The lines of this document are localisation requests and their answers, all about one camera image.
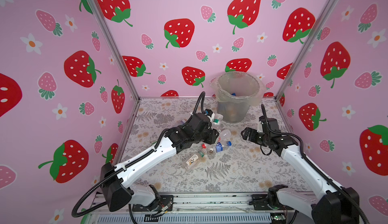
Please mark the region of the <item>clear bottle green neck label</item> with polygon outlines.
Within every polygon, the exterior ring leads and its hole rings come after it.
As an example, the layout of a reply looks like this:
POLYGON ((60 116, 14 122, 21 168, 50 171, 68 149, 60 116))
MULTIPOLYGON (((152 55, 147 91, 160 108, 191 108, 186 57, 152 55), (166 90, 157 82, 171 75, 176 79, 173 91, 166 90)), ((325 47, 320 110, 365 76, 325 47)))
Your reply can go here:
POLYGON ((212 128, 221 132, 222 131, 223 115, 214 113, 211 118, 212 128))

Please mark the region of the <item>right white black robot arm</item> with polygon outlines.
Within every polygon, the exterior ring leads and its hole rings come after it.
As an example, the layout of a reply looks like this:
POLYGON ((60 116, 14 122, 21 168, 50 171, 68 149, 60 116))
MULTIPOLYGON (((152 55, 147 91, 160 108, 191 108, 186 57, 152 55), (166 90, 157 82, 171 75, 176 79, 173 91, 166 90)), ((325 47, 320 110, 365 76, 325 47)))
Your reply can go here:
POLYGON ((268 189, 264 201, 271 208, 288 206, 304 214, 316 224, 358 224, 365 215, 359 206, 359 195, 353 188, 345 188, 304 153, 303 141, 291 133, 282 133, 274 118, 259 118, 262 130, 245 128, 241 137, 260 147, 269 148, 289 163, 304 179, 314 197, 292 190, 286 185, 268 189))

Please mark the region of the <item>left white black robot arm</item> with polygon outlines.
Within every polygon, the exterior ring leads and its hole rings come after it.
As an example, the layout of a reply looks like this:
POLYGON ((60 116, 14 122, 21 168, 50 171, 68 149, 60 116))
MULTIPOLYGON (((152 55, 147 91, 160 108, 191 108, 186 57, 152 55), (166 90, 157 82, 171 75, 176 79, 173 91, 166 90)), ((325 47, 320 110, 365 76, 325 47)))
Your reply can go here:
POLYGON ((182 125, 162 131, 157 142, 137 156, 116 165, 105 164, 101 170, 101 185, 110 212, 131 205, 155 210, 161 197, 153 185, 139 186, 135 182, 158 163, 189 149, 192 144, 214 144, 219 133, 212 127, 215 115, 210 110, 195 113, 182 125))

